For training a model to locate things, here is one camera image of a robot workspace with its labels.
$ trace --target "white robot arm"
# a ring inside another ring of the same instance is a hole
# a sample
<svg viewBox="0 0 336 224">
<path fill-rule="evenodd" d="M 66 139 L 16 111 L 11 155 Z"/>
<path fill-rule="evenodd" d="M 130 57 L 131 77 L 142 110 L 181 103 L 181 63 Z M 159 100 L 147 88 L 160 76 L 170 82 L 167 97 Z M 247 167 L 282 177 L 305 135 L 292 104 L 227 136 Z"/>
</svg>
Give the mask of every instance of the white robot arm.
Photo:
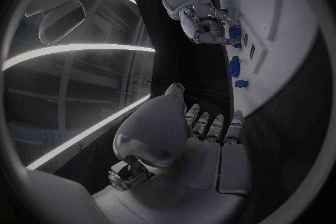
<svg viewBox="0 0 336 224">
<path fill-rule="evenodd" d="M 221 20 L 231 27 L 238 27 L 239 24 L 226 12 L 216 9 L 211 0 L 162 0 L 162 3 L 169 16 L 181 22 L 183 31 L 192 42 L 219 45 L 240 42 L 240 38 L 220 36 L 218 26 L 212 19 Z"/>
</svg>

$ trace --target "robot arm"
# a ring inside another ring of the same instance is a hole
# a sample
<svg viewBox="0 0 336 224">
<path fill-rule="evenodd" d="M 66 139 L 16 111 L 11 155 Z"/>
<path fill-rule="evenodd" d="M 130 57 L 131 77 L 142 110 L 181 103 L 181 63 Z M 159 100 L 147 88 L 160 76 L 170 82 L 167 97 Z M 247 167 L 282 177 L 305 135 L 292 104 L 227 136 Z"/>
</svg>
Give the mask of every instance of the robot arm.
<svg viewBox="0 0 336 224">
<path fill-rule="evenodd" d="M 162 0 L 162 4 L 172 19 L 181 22 L 186 36 L 194 43 L 234 45 L 240 42 L 240 38 L 220 36 L 217 24 L 212 19 L 226 22 L 231 27 L 238 27 L 239 24 L 226 12 L 216 9 L 211 0 Z"/>
</svg>

